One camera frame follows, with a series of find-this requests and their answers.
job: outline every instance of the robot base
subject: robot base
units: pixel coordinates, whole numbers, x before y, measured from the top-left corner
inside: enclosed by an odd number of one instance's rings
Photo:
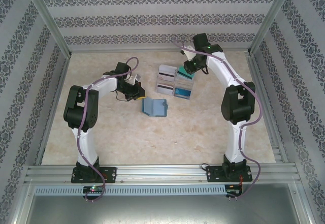
[[[93,165],[103,175],[106,183],[115,183],[116,167],[100,167],[100,160],[97,158]],[[100,176],[90,167],[77,162],[73,168],[71,183],[101,183]]]
[[[253,180],[250,167],[246,165],[246,160],[238,163],[230,163],[223,155],[222,166],[207,166],[208,182],[251,182]]]

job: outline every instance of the patterned wallpaper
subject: patterned wallpaper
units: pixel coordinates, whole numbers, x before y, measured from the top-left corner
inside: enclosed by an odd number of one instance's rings
[[[174,48],[206,32],[248,48],[273,0],[44,0],[72,51]]]
[[[0,0],[0,223],[33,165],[66,59],[31,0]]]
[[[325,223],[324,0],[285,0],[257,66],[291,162],[296,162],[317,223]]]

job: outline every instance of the beige floor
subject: beige floor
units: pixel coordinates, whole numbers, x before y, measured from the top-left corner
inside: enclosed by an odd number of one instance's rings
[[[155,92],[160,64],[179,66],[179,52],[73,54],[54,117],[43,165],[74,165],[77,147],[73,133],[63,120],[72,85],[95,81],[118,61],[137,56],[147,96],[167,99],[167,117],[149,117],[141,112],[141,101],[120,102],[112,93],[101,99],[94,127],[96,150],[101,164],[200,164],[221,163],[228,140],[228,125],[221,115],[224,88],[213,73],[197,72],[191,99]],[[243,52],[226,52],[230,64],[245,80],[251,76]],[[253,119],[259,110],[256,106]],[[263,120],[247,129],[246,154],[261,163],[275,162]]]

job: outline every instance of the cable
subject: cable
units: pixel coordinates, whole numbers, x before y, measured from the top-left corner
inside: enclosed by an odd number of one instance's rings
[[[124,81],[127,81],[127,80],[129,80],[129,79],[131,78],[131,76],[132,76],[132,73],[130,73],[130,75],[129,75],[128,79],[125,79]]]
[[[207,170],[207,167],[209,167],[209,166],[210,166],[209,164],[202,163],[202,164],[201,164],[201,169],[202,169],[203,171],[207,172],[207,171],[208,171],[208,170]]]
[[[208,66],[205,67],[205,71],[203,70],[203,68],[201,68],[201,70],[205,75],[209,74]]]
[[[137,60],[137,64],[136,64],[136,66],[133,68],[133,69],[131,69],[131,70],[129,70],[128,72],[126,72],[126,73],[122,73],[122,74],[115,74],[115,75],[109,75],[109,76],[106,76],[106,77],[101,77],[101,78],[99,78],[98,80],[96,80],[96,81],[94,81],[91,85],[89,85],[88,87],[87,87],[87,90],[86,90],[86,97],[85,97],[85,105],[84,105],[84,109],[83,109],[83,115],[82,115],[82,120],[81,120],[81,123],[80,123],[80,126],[79,126],[79,128],[78,128],[78,134],[77,134],[77,148],[78,148],[78,151],[79,151],[79,153],[80,153],[80,155],[81,155],[81,157],[84,159],[84,161],[101,177],[101,179],[102,179],[102,181],[103,181],[103,190],[102,190],[102,193],[101,193],[101,195],[99,195],[96,199],[94,199],[94,200],[91,200],[91,202],[93,203],[93,202],[95,202],[95,201],[97,201],[97,200],[99,200],[102,196],[103,196],[103,194],[105,193],[105,189],[106,189],[106,186],[105,186],[105,178],[103,177],[103,175],[87,160],[87,158],[84,156],[84,154],[82,153],[82,151],[81,151],[81,148],[80,148],[80,133],[81,133],[81,129],[82,129],[82,127],[83,127],[83,125],[84,125],[84,123],[85,123],[85,120],[86,120],[86,116],[87,116],[87,106],[88,106],[88,94],[89,94],[89,91],[90,91],[90,89],[95,85],[95,84],[97,84],[98,82],[100,82],[100,81],[103,81],[103,80],[105,80],[105,79],[109,79],[109,78],[115,78],[115,77],[120,77],[120,76],[124,76],[124,75],[127,75],[127,74],[129,74],[129,73],[131,73],[131,72],[133,72],[137,67],[138,67],[138,65],[139,65],[139,59],[137,58],[137,57],[131,57],[131,58],[129,58],[127,61],[126,61],[126,64],[130,61],[130,60],[132,60],[132,59],[136,59]],[[87,192],[86,193],[86,195],[85,195],[85,199],[86,199],[86,201],[88,202],[88,198],[87,198],[87,195],[89,194],[90,192]]]
[[[120,99],[118,99],[118,98],[117,98],[118,93],[117,93],[117,91],[115,91],[115,92],[116,92],[116,99],[117,99],[118,101],[124,101],[124,100],[120,100]]]
[[[243,128],[244,128],[245,126],[250,126],[250,125],[254,125],[254,124],[258,123],[259,120],[262,118],[262,109],[263,109],[263,108],[262,108],[261,101],[259,100],[258,96],[256,95],[256,93],[255,93],[253,90],[251,90],[248,86],[246,86],[242,81],[240,81],[240,80],[236,77],[236,75],[234,74],[234,72],[230,69],[230,67],[228,66],[228,64],[224,62],[223,59],[221,59],[221,58],[218,57],[218,56],[215,56],[215,55],[209,54],[209,53],[199,52],[199,51],[195,51],[195,50],[189,50],[189,49],[187,49],[187,48],[184,47],[184,43],[183,43],[183,42],[179,41],[179,43],[181,43],[182,46],[177,45],[176,42],[177,42],[177,41],[174,41],[173,44],[174,44],[175,46],[177,46],[178,48],[180,48],[181,50],[186,50],[186,51],[188,51],[188,52],[195,53],[195,54],[206,55],[206,56],[209,56],[209,57],[212,57],[212,58],[215,58],[215,59],[221,61],[221,63],[222,63],[222,64],[223,64],[227,69],[228,69],[228,71],[229,71],[230,74],[232,75],[233,79],[234,79],[236,82],[238,82],[240,85],[242,85],[245,89],[247,89],[247,90],[248,90],[248,91],[249,91],[249,92],[254,96],[254,98],[256,99],[256,101],[257,101],[257,103],[258,103],[258,107],[259,107],[259,116],[258,116],[258,118],[257,118],[255,121],[253,121],[253,122],[249,122],[249,123],[243,124],[243,125],[241,126],[241,128],[240,128],[240,132],[239,132],[239,141],[238,141],[238,146],[239,146],[239,151],[240,151],[240,153],[242,154],[242,156],[243,156],[245,159],[247,159],[247,160],[249,160],[249,161],[254,162],[255,164],[257,164],[257,166],[258,166],[258,172],[257,172],[257,175],[256,175],[255,179],[253,180],[252,184],[249,186],[249,188],[248,188],[244,193],[242,193],[240,196],[237,197],[237,199],[239,199],[239,198],[243,197],[243,196],[244,196],[248,191],[251,190],[251,188],[252,188],[252,187],[254,186],[254,184],[257,182],[259,175],[261,174],[261,165],[260,165],[256,160],[247,157],[247,156],[244,154],[244,152],[243,152],[243,150],[242,150],[242,145],[241,145],[241,140],[242,140],[242,135],[243,135]]]

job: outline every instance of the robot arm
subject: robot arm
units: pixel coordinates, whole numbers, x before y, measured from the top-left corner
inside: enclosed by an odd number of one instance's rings
[[[252,82],[245,82],[227,61],[222,48],[219,45],[211,45],[208,42],[206,34],[199,34],[193,38],[194,47],[186,47],[189,50],[199,51],[212,54],[219,57],[216,59],[202,54],[194,54],[189,51],[182,50],[181,53],[187,56],[184,68],[189,74],[193,74],[198,70],[208,73],[208,68],[214,72],[222,85],[226,88],[223,101],[221,104],[221,112],[225,120],[229,121],[229,141],[224,155],[223,166],[227,168],[225,171],[233,171],[236,167],[246,166],[246,160],[239,149],[239,132],[242,130],[241,146],[244,151],[246,128],[241,129],[243,124],[250,120],[254,113],[254,96],[249,93],[237,80],[244,83],[250,89],[255,91]]]
[[[131,68],[119,62],[114,71],[106,72],[102,77],[109,75],[117,75],[128,72]],[[126,101],[137,100],[145,97],[145,90],[139,82],[140,76],[124,75],[120,77],[112,77],[96,83],[88,94],[88,105],[86,108],[86,119],[80,132],[79,145],[84,157],[96,168],[99,168],[99,158],[95,151],[93,127],[98,117],[99,99],[113,91],[119,91],[125,95]],[[78,137],[78,128],[81,125],[85,102],[86,90],[89,85],[77,86],[70,88],[63,118],[72,129],[75,138]],[[79,170],[79,178],[92,179],[97,174],[88,167],[87,162],[78,154],[77,170]]]

